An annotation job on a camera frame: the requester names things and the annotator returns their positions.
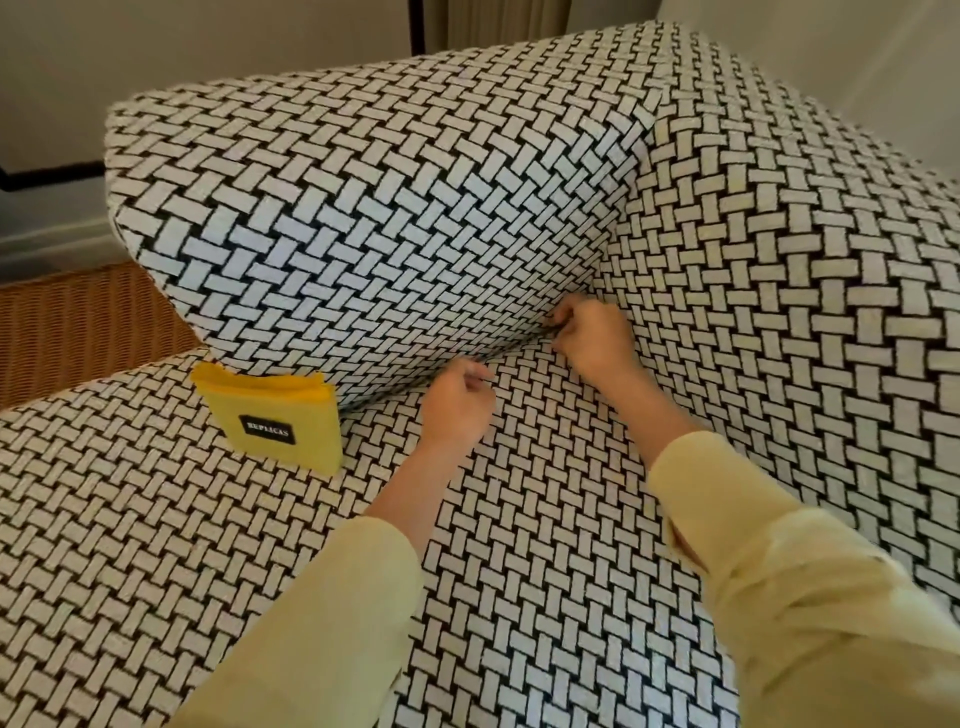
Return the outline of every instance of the hand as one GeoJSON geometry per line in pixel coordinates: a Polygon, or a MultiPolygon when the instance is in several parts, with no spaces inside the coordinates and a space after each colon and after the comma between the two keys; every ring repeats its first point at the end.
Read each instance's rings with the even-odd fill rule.
{"type": "Polygon", "coordinates": [[[468,455],[493,416],[496,394],[485,383],[491,378],[491,371],[479,362],[462,356],[451,361],[423,397],[420,443],[457,457],[468,455]]]}
{"type": "Polygon", "coordinates": [[[630,322],[614,304],[570,293],[551,319],[555,325],[565,324],[553,340],[553,348],[605,395],[610,395],[617,382],[641,371],[630,322]]]}

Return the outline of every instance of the black and white upholstery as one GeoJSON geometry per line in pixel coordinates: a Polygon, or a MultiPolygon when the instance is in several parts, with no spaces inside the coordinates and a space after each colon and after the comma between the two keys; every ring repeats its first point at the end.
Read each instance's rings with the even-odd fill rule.
{"type": "Polygon", "coordinates": [[[347,466],[231,451],[188,384],[202,352],[0,415],[0,722],[170,715],[414,446],[409,385],[464,352],[501,411],[381,724],[733,726],[623,425],[533,340],[576,288],[960,617],[956,191],[815,101],[649,23],[182,86],[108,124],[132,254],[230,367],[331,374],[347,466]]]}

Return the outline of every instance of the wall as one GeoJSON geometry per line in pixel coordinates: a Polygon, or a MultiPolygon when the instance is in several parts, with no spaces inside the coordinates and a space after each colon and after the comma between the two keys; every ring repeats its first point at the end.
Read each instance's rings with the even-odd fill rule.
{"type": "Polygon", "coordinates": [[[100,158],[138,90],[409,55],[405,0],[0,0],[0,167],[100,158]]]}
{"type": "Polygon", "coordinates": [[[704,32],[960,178],[960,3],[663,0],[659,17],[704,32]]]}
{"type": "Polygon", "coordinates": [[[568,33],[611,25],[638,23],[657,17],[660,0],[571,0],[568,33]]]}

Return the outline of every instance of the pale yellow sweater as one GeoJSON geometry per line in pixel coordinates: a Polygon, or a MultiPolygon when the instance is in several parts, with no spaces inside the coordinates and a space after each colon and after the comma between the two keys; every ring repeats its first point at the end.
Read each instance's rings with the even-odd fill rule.
{"type": "MultiPolygon", "coordinates": [[[[712,433],[671,444],[648,487],[702,563],[746,728],[960,726],[960,629],[883,551],[712,433]]],[[[393,526],[347,522],[172,725],[369,728],[422,584],[393,526]]]]}

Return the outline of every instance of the person's left hand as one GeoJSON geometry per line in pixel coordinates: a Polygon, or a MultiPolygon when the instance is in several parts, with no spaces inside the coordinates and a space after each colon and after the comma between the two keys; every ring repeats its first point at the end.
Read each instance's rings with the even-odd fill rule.
{"type": "Polygon", "coordinates": [[[453,359],[423,396],[420,443],[466,456],[490,426],[496,394],[486,381],[492,373],[462,356],[453,359]]]}

